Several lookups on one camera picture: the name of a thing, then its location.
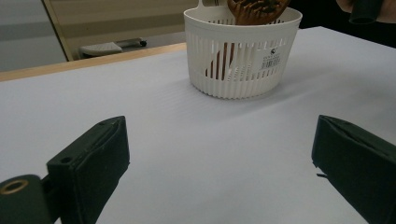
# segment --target white surface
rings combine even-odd
[[[281,84],[220,100],[186,51],[0,83],[0,180],[45,163],[96,122],[127,118],[132,163],[98,223],[365,223],[312,164],[318,115],[395,144],[396,50],[300,30]]]

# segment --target white basket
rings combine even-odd
[[[282,78],[303,15],[286,8],[271,24],[234,25],[227,6],[184,12],[191,83],[225,99],[263,94]]]

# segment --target label sticker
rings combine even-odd
[[[281,62],[281,49],[259,49],[256,50],[256,56],[254,60],[254,69],[252,72],[262,72],[266,69],[275,67]]]

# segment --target wooden table edge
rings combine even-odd
[[[58,73],[58,72],[79,69],[84,67],[91,67],[106,63],[122,62],[122,61],[138,59],[138,58],[148,57],[148,56],[167,53],[167,52],[179,51],[184,49],[186,49],[186,43],[180,43],[180,44],[162,46],[158,48],[140,49],[130,52],[112,54],[103,57],[90,58],[90,59],[84,59],[84,60],[67,62],[67,63],[55,63],[50,65],[25,68],[14,71],[0,72],[0,82],[26,78],[26,77],[38,77],[52,73]]]

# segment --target background wall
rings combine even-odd
[[[0,0],[0,72],[63,62],[40,0]]]

